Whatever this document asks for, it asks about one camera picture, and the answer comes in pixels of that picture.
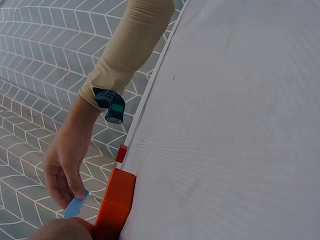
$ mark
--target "beige sleeve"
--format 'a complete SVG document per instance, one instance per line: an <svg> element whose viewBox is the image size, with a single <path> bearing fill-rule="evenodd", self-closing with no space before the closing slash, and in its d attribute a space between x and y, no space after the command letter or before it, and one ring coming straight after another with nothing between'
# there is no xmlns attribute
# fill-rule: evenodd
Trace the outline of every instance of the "beige sleeve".
<svg viewBox="0 0 320 240"><path fill-rule="evenodd" d="M174 0L129 0L124 15L79 95L102 112L93 87L122 94L147 61L175 11Z"/></svg>

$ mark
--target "gray tiled wall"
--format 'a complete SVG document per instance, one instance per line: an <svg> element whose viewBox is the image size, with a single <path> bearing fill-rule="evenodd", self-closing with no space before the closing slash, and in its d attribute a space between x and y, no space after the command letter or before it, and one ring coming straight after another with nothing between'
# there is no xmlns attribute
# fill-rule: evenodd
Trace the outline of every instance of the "gray tiled wall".
<svg viewBox="0 0 320 240"><path fill-rule="evenodd" d="M96 123L93 141L112 157L126 138L153 68L183 7L183 0L175 2L177 10L172 23L123 94L124 123L107 123L103 117ZM56 131L126 6L126 0L2 2L0 77L4 86L1 93L8 98L3 105L11 110L13 105L22 106L24 117Z"/></svg>

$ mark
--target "blue tape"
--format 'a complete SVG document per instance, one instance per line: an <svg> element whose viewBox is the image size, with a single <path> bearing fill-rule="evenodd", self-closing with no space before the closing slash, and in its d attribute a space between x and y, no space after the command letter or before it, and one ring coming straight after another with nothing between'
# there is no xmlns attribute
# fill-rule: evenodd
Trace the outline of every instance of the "blue tape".
<svg viewBox="0 0 320 240"><path fill-rule="evenodd" d="M76 197L72 199L72 201L64 211L65 219L76 217L80 213L81 208L83 207L87 197L89 196L89 191L85 189L84 194L85 197L83 200L80 200Z"/></svg>

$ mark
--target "fingernail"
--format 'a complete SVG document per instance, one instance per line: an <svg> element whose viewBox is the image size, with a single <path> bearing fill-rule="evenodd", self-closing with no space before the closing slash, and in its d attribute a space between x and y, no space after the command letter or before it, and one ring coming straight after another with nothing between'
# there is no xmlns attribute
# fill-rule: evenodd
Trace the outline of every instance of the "fingernail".
<svg viewBox="0 0 320 240"><path fill-rule="evenodd" d="M81 190L80 191L76 191L75 192L75 196L76 196L77 199L81 199L82 200L82 199L85 198L85 192L81 191Z"/></svg>

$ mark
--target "black watch strap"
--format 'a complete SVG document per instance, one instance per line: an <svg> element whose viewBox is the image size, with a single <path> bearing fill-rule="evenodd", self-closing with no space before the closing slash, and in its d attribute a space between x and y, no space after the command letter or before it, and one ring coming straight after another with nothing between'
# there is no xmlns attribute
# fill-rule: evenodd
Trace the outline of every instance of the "black watch strap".
<svg viewBox="0 0 320 240"><path fill-rule="evenodd" d="M93 88L94 100L102 109L108 109L105 120L113 124L124 122L125 100L115 91L110 89Z"/></svg>

